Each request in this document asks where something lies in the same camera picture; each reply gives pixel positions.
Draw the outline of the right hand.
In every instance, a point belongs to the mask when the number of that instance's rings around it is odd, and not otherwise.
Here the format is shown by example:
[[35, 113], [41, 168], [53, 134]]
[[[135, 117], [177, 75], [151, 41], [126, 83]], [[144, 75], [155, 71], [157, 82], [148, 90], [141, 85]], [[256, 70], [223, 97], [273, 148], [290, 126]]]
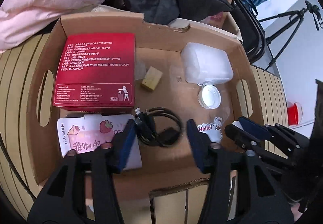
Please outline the right hand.
[[295, 221], [298, 220], [306, 210], [307, 207], [303, 207], [303, 205], [300, 202], [291, 205], [291, 211]]

